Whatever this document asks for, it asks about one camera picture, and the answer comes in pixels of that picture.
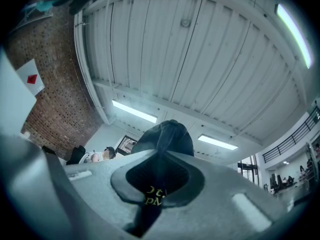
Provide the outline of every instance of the white corrugated ceiling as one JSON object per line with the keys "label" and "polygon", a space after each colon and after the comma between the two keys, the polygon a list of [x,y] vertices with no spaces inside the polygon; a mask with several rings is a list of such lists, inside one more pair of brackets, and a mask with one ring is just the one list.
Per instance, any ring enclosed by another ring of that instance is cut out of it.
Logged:
{"label": "white corrugated ceiling", "polygon": [[[84,19],[90,76],[93,82],[106,81],[106,86],[95,85],[106,115],[116,115],[117,123],[141,133],[154,125],[114,108],[115,99],[157,116],[157,123],[175,119],[187,127],[200,157],[221,162],[256,153],[262,149],[258,143],[264,144],[302,103],[292,61],[283,54],[287,51],[280,50],[278,40],[263,30],[261,22],[229,4],[116,0],[108,12],[105,6],[88,10]],[[110,81],[113,87],[136,90],[206,116],[235,134],[203,125],[181,111],[120,94],[107,86]],[[201,134],[239,148],[230,151],[200,142]]]}

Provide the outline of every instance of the ceiling fixture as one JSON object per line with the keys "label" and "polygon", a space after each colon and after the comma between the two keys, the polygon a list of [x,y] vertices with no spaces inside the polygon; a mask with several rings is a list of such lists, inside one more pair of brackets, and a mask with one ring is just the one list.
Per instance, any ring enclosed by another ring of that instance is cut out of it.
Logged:
{"label": "ceiling fixture", "polygon": [[198,140],[199,140],[199,141],[202,141],[202,142],[206,142],[206,143],[212,144],[212,145],[216,145],[216,146],[219,146],[219,147],[228,149],[228,150],[235,150],[235,149],[238,148],[237,146],[234,146],[234,145],[231,145],[231,144],[222,142],[222,141],[220,141],[220,140],[216,140],[216,139],[211,138],[211,137],[207,137],[207,136],[205,136],[205,135],[201,135],[201,136],[198,138]]}
{"label": "ceiling fixture", "polygon": [[306,67],[309,69],[312,63],[310,52],[307,48],[307,44],[299,31],[297,25],[293,21],[293,19],[290,17],[289,13],[286,11],[286,9],[281,5],[277,4],[275,7],[276,14],[280,17],[280,19],[284,22],[284,24],[287,26],[287,28],[292,33],[295,41],[297,42],[300,51],[302,52]]}
{"label": "ceiling fixture", "polygon": [[126,112],[128,112],[130,114],[133,114],[133,115],[137,116],[137,117],[143,118],[143,119],[148,120],[148,121],[150,121],[152,123],[156,123],[157,122],[157,117],[155,117],[153,115],[149,115],[149,114],[140,112],[140,111],[138,111],[136,109],[133,109],[133,108],[131,108],[129,106],[123,105],[123,104],[121,104],[121,103],[119,103],[119,102],[117,102],[115,100],[112,100],[112,104],[116,108],[124,110],[124,111],[126,111]]}

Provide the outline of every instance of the dark hair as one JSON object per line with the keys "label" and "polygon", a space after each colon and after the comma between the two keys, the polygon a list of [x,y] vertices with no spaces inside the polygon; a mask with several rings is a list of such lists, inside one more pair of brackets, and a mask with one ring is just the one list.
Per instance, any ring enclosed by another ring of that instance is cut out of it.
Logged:
{"label": "dark hair", "polygon": [[109,150],[109,158],[114,159],[116,157],[115,149],[112,146],[107,146],[104,151]]}

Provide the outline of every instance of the red diamond sign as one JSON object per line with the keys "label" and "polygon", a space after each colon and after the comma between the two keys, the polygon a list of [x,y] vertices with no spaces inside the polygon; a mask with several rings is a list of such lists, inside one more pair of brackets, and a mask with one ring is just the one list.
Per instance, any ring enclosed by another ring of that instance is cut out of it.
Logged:
{"label": "red diamond sign", "polygon": [[26,81],[28,84],[35,84],[36,83],[36,79],[37,79],[37,75],[33,74],[33,75],[29,75],[28,76],[28,80]]}

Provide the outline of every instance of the ceiling beam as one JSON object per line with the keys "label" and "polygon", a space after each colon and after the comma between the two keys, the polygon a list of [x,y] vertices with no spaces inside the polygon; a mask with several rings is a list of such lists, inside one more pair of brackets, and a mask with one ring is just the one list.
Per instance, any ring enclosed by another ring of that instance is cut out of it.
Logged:
{"label": "ceiling beam", "polygon": [[134,129],[134,128],[128,126],[127,124],[124,124],[124,123],[122,123],[122,122],[119,122],[118,120],[115,120],[115,121],[113,122],[113,124],[114,124],[115,126],[121,128],[121,129],[123,129],[123,130],[125,130],[125,131],[127,131],[127,132],[129,132],[129,133],[131,133],[131,134],[133,134],[134,136],[138,136],[139,138],[144,134],[142,131],[139,131],[139,130],[137,130],[137,129]]}
{"label": "ceiling beam", "polygon": [[96,107],[96,110],[98,111],[103,122],[106,123],[107,125],[110,125],[111,123],[101,106],[95,87],[93,86],[93,83],[91,81],[89,67],[86,59],[87,57],[85,52],[84,33],[83,33],[84,30],[83,30],[82,23],[83,23],[83,13],[82,11],[80,11],[74,16],[74,46],[75,46],[76,57],[78,59],[78,63],[83,76],[84,83],[93,101],[93,104]]}
{"label": "ceiling beam", "polygon": [[[109,0],[109,3],[115,3],[119,0]],[[279,49],[281,55],[284,57],[285,62],[288,64],[289,68],[293,68],[295,64],[295,56],[286,43],[285,39],[279,33],[279,31],[271,24],[271,22],[266,19],[257,9],[243,0],[210,0],[223,4],[224,6],[237,11],[240,15],[244,16],[254,25],[256,25],[260,30],[262,30],[265,35],[272,40],[274,45]],[[99,9],[105,7],[108,0],[97,0],[90,4],[84,9],[83,15],[87,16],[92,14]]]}
{"label": "ceiling beam", "polygon": [[[200,113],[198,113],[194,110],[191,110],[189,108],[186,108],[184,106],[172,103],[170,101],[167,101],[167,100],[159,98],[159,97],[155,97],[155,96],[143,93],[141,91],[138,91],[138,90],[135,90],[135,89],[132,89],[129,87],[125,87],[122,85],[117,85],[115,87],[111,87],[110,83],[108,81],[100,80],[100,79],[92,79],[92,83],[95,86],[102,87],[102,88],[108,89],[110,91],[114,91],[118,94],[126,95],[127,97],[131,97],[135,100],[141,100],[141,101],[146,102],[150,105],[161,107],[167,111],[181,113],[184,116],[190,117],[193,120],[196,120],[199,123],[206,125],[207,127],[215,129],[216,131],[219,131],[221,133],[228,134],[230,136],[235,136],[240,132],[239,130],[236,130],[233,127],[231,127],[225,123],[222,123],[218,120],[215,120],[209,116],[206,116],[204,114],[200,114]],[[248,135],[243,134],[241,136],[238,136],[237,138],[238,139],[243,138],[243,139],[246,139],[247,141],[251,141],[255,144],[262,146],[262,143],[258,139],[255,139],[255,138],[248,136]]]}

